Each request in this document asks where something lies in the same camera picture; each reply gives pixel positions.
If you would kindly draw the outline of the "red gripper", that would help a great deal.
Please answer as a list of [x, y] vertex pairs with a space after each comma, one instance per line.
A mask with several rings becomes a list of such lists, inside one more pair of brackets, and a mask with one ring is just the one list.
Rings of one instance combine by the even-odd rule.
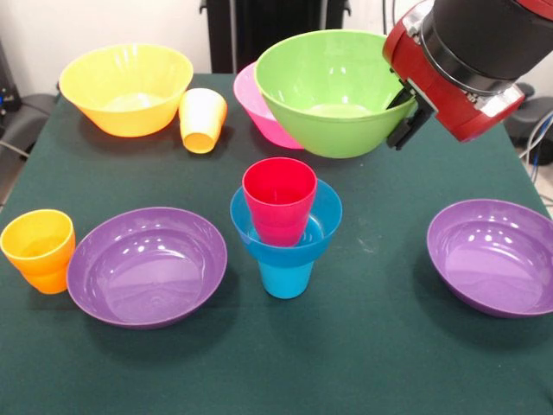
[[524, 101], [514, 84], [498, 91], [480, 91], [463, 84], [439, 66], [435, 57], [447, 49], [431, 24], [432, 1], [411, 8], [385, 40], [384, 58], [402, 88], [387, 110], [416, 101], [416, 110], [386, 138], [389, 148], [401, 150], [432, 117], [457, 141], [471, 141], [511, 115]]

